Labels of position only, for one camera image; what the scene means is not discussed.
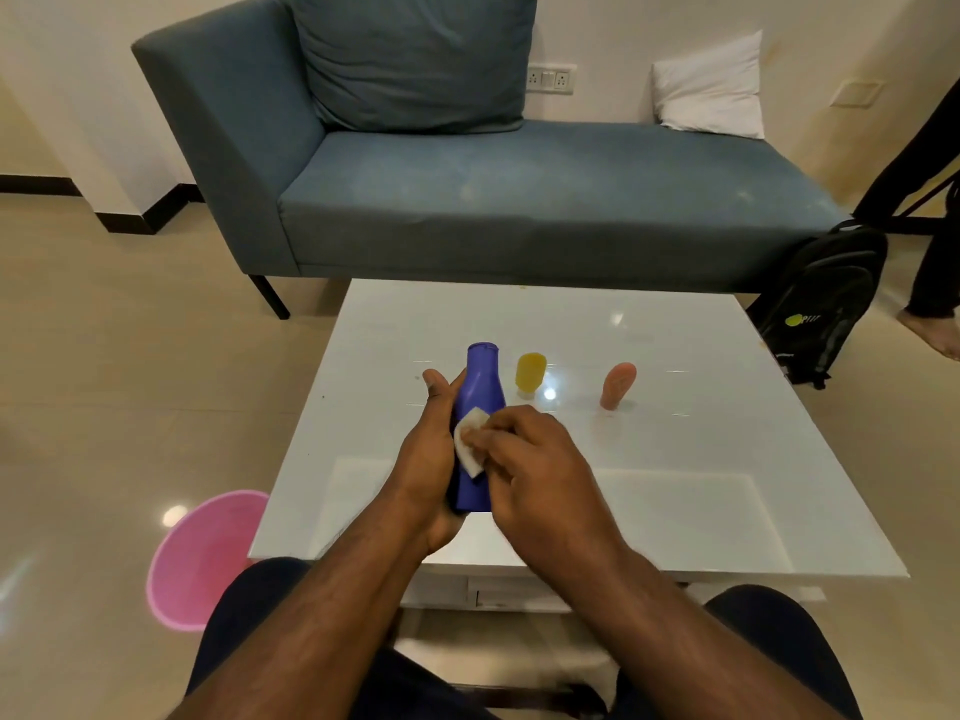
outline blue sofa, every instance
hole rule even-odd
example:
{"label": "blue sofa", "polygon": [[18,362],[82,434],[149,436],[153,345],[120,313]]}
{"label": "blue sofa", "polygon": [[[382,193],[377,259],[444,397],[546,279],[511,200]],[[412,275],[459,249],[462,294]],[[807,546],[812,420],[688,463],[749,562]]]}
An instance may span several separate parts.
{"label": "blue sofa", "polygon": [[758,291],[847,216],[762,141],[636,123],[326,131],[288,0],[133,45],[240,270],[266,276]]}

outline black backpack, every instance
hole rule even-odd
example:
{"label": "black backpack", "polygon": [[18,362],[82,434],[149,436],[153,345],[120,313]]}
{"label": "black backpack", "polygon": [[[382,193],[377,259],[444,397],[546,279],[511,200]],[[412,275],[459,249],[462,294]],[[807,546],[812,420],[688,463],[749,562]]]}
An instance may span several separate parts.
{"label": "black backpack", "polygon": [[882,232],[848,219],[802,245],[773,288],[747,309],[791,384],[823,389],[851,330],[867,312],[887,259]]}

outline person's foot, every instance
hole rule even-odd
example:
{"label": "person's foot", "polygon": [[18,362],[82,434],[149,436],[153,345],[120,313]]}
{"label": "person's foot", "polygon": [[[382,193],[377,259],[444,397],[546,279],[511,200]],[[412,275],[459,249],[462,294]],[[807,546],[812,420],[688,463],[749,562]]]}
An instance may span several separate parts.
{"label": "person's foot", "polygon": [[896,319],[926,341],[931,349],[960,361],[960,323],[956,318],[921,318],[903,310],[896,314]]}

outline white pillow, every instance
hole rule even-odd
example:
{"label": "white pillow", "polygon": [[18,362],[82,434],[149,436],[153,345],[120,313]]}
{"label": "white pillow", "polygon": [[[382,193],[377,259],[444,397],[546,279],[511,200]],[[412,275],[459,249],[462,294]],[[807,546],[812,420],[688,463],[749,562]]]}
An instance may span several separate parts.
{"label": "white pillow", "polygon": [[762,139],[762,35],[654,63],[656,118],[678,132]]}

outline right hand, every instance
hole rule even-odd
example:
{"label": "right hand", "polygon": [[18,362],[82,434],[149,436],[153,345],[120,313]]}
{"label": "right hand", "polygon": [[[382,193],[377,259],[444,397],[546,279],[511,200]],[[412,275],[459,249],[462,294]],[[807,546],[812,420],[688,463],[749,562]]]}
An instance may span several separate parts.
{"label": "right hand", "polygon": [[507,407],[462,438],[485,458],[493,520],[534,573],[560,592],[617,570],[626,544],[563,424],[531,406]]}

